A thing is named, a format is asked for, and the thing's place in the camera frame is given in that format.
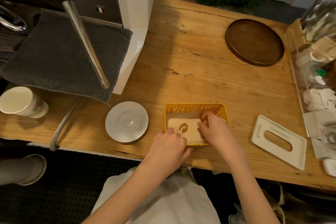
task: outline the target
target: wood grain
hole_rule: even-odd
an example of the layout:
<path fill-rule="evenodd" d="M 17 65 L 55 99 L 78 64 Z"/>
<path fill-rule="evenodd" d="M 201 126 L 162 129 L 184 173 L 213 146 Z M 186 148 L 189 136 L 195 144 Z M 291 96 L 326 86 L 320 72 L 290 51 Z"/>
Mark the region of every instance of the wood grain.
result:
<path fill-rule="evenodd" d="M 300 171 L 250 141 L 258 115 L 306 137 L 288 55 L 271 67 L 239 60 L 227 48 L 225 29 L 236 19 L 251 18 L 269 25 L 281 38 L 287 25 L 179 0 L 155 0 L 144 47 L 122 95 L 110 106 L 84 98 L 65 125 L 59 144 L 73 150 L 145 156 L 162 129 L 166 103 L 224 103 L 230 125 L 256 177 L 336 189 L 335 179 L 323 170 L 308 140 L 305 170 Z M 0 136 L 49 144 L 59 122 L 76 96 L 33 89 L 50 106 L 45 117 L 32 120 L 0 115 Z M 122 144 L 105 131 L 112 106 L 135 101 L 145 107 L 149 128 L 143 138 Z M 212 147 L 197 148 L 185 164 L 229 172 Z"/>

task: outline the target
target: person's left hand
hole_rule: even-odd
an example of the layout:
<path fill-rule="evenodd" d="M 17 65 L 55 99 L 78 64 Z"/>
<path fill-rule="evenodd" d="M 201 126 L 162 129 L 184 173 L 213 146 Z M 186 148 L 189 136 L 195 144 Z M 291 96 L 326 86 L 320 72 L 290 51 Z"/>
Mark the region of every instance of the person's left hand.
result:
<path fill-rule="evenodd" d="M 186 148 L 187 139 L 169 128 L 165 133 L 159 131 L 141 165 L 151 170 L 161 182 L 177 170 L 193 151 Z"/>

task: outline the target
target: perforated plastic basket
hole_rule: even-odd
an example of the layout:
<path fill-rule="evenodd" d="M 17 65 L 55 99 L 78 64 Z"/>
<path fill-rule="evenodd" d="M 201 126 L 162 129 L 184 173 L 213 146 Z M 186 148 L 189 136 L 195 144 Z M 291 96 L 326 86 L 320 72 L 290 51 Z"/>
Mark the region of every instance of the perforated plastic basket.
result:
<path fill-rule="evenodd" d="M 208 111 L 213 112 L 216 116 L 224 119 L 229 125 L 228 115 L 224 104 L 206 103 L 206 104 L 165 104 L 163 114 L 163 131 L 166 131 L 166 114 L 176 112 L 200 112 L 204 114 Z M 209 144 L 193 144 L 188 146 L 208 146 Z"/>

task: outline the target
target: black floor mat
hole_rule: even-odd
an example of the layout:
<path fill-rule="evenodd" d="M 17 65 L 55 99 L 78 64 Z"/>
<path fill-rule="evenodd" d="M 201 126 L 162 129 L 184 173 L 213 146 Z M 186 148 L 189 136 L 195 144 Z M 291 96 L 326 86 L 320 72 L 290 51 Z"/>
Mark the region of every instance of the black floor mat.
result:
<path fill-rule="evenodd" d="M 3 158 L 22 158 L 41 154 L 47 160 L 43 177 L 35 184 L 0 186 L 0 223 L 81 223 L 91 213 L 108 177 L 120 175 L 140 162 L 73 151 L 19 146 L 0 148 Z M 230 174 L 192 168 L 214 205 L 221 223 L 237 211 L 233 202 L 237 192 Z"/>

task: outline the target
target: white cup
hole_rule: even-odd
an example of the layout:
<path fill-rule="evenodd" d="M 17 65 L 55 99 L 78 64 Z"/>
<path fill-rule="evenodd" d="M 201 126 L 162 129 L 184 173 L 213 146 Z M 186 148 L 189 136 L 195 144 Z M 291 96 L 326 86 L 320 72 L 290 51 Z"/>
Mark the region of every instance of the white cup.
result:
<path fill-rule="evenodd" d="M 46 102 L 27 87 L 14 87 L 0 96 L 0 111 L 31 118 L 40 118 L 49 110 Z"/>

